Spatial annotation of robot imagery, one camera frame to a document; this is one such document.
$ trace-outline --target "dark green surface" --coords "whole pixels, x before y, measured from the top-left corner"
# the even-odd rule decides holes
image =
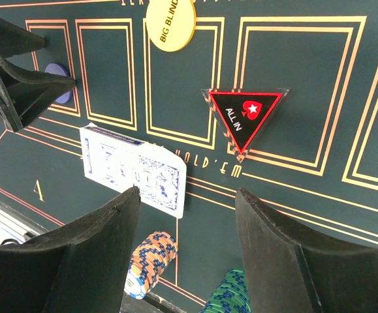
[[[29,2],[0,0],[0,6],[16,3]],[[184,218],[178,222],[178,232],[174,218],[146,205],[141,209],[135,246],[154,230],[168,231],[173,236],[178,234],[180,248],[178,288],[159,284],[154,289],[155,293],[188,312],[198,312],[201,309],[199,303],[202,301],[196,297],[205,301],[230,268],[242,266],[235,215],[231,209],[234,207],[234,191],[240,186],[250,189],[258,197],[269,201],[275,209],[299,218],[301,222],[316,230],[361,245],[378,246],[378,180],[352,176],[378,99],[377,83],[373,86],[373,97],[367,107],[367,117],[361,123],[359,130],[378,66],[378,1],[344,3],[335,0],[298,3],[288,0],[218,0],[216,2],[198,0],[195,3],[198,17],[225,17],[220,75],[218,59],[221,22],[198,22],[201,26],[217,28],[214,73],[212,73],[214,31],[196,31],[192,42],[176,53],[161,52],[152,45],[150,48],[153,126],[187,133],[196,136],[196,139],[173,135],[166,130],[152,128],[147,130],[142,23],[147,2],[139,5],[139,2],[135,1],[135,5],[131,5],[129,0],[124,0],[123,3],[111,1],[0,7],[0,17],[22,27],[25,27],[26,20],[68,21],[74,71],[78,80],[81,117],[54,111],[45,112],[44,117],[76,127],[90,122],[86,114],[76,20],[132,19],[137,131],[113,125],[112,120],[108,119],[110,124],[94,123],[142,140],[165,145],[173,152],[180,150],[180,156],[186,158],[190,177],[187,184],[189,194],[186,198]],[[272,22],[245,22],[244,29],[246,26],[290,26],[344,27],[352,30],[331,118],[327,124],[328,131],[324,137],[321,157],[315,167],[298,164],[286,158],[297,158],[312,163],[317,156],[347,33],[318,31],[250,31],[249,33],[244,87],[248,89],[259,87],[260,90],[265,87],[292,88],[253,148],[286,158],[252,154],[259,159],[245,160],[239,178],[231,177],[237,161],[234,156],[227,154],[227,142],[220,129],[218,128],[216,132],[214,149],[210,149],[213,147],[212,137],[209,141],[201,139],[208,137],[208,106],[202,98],[200,89],[211,87],[212,76],[214,76],[214,87],[217,85],[218,77],[222,88],[233,87],[242,16],[318,16],[320,20],[318,22],[310,18],[302,18],[301,22],[286,22],[280,19]],[[355,16],[367,16],[364,28],[361,28],[361,21],[364,19],[356,19]],[[321,22],[323,17],[334,22]],[[51,25],[48,21],[38,24]],[[115,23],[87,21],[80,22],[80,25],[129,24],[124,21]],[[359,29],[362,29],[362,37],[358,49],[355,50],[356,55],[353,56]],[[48,47],[37,52],[39,68],[44,69],[48,62],[58,62],[67,66],[62,29],[34,29],[33,32],[48,39]],[[125,31],[84,29],[82,33],[91,111],[130,120]],[[243,50],[242,43],[240,64]],[[355,61],[351,68],[350,61],[354,57]],[[30,54],[15,57],[12,61],[17,65],[33,69]],[[348,69],[350,69],[349,77],[346,75]],[[349,82],[345,90],[343,86],[347,80]],[[341,110],[338,110],[341,98],[343,104]],[[66,107],[73,108],[74,102],[66,104]],[[323,169],[323,159],[330,130],[336,120],[335,116],[338,118],[338,123],[332,135],[332,145]],[[38,120],[33,126],[35,129],[31,130],[40,134],[26,130],[21,133],[40,142],[11,133],[6,133],[0,140],[0,188],[12,195],[2,193],[0,189],[0,200],[48,229],[53,229],[57,224],[70,222],[113,198],[115,195],[113,190],[84,177],[82,160],[79,157],[81,153],[79,144],[70,141],[80,139],[77,129],[43,119]],[[0,125],[0,135],[3,131],[4,128]],[[351,167],[345,175],[352,180],[353,183],[350,183],[343,181],[343,174],[353,148],[354,138],[360,132],[360,139],[356,140],[353,149],[355,153],[350,158]],[[175,140],[165,138],[164,135],[174,136]],[[202,168],[205,157],[208,158],[209,164]],[[224,162],[227,162],[226,172],[221,173],[220,169]],[[378,178],[378,112],[357,173]],[[258,179],[243,174],[251,174]],[[39,195],[33,192],[37,179],[40,181],[44,202],[41,202]],[[163,278],[173,286],[176,282],[176,262],[165,271]]]

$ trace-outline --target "poker chip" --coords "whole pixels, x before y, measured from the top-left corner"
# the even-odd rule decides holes
[[[245,273],[231,269],[199,313],[251,313]]]
[[[125,293],[135,299],[144,298],[177,253],[176,241],[170,234],[155,231],[149,235],[132,253]]]

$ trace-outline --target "white star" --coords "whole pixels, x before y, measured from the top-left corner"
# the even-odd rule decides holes
[[[248,108],[249,112],[250,113],[256,113],[257,112],[257,106],[255,106],[254,104],[252,104],[249,108]]]

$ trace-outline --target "purple disc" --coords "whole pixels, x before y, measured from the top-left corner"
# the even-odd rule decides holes
[[[45,73],[70,77],[70,74],[67,72],[67,70],[57,63],[48,64],[48,66],[45,68]],[[71,100],[71,98],[72,90],[60,96],[57,100],[55,100],[55,102],[58,104],[66,104]]]

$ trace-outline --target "green poker chip stack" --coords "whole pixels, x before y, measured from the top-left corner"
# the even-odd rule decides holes
[[[199,313],[251,313],[245,272],[231,269]]]

